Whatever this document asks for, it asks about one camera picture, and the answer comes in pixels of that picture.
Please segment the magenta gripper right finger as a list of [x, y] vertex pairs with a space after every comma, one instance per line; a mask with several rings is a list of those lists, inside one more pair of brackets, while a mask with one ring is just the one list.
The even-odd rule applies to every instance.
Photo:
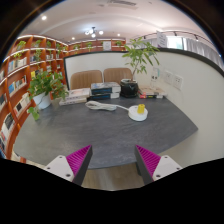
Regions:
[[159, 156], [139, 145], [135, 148], [137, 167], [145, 185], [177, 172], [182, 167], [168, 155]]

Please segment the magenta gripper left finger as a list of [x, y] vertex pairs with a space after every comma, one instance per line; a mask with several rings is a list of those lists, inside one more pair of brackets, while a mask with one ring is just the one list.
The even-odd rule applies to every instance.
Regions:
[[81, 186], [92, 154], [92, 146], [85, 146], [68, 156], [57, 156], [45, 167], [45, 170]]

